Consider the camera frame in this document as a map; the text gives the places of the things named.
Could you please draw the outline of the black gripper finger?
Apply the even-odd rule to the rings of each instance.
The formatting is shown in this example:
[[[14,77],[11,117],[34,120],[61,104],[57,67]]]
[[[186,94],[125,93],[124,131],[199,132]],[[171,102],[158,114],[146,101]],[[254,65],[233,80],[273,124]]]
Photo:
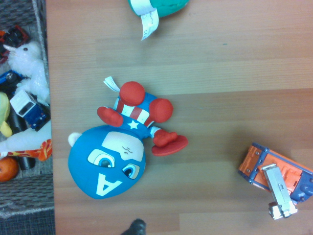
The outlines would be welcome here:
[[[129,228],[125,230],[121,235],[146,235],[146,223],[144,220],[135,219]]]

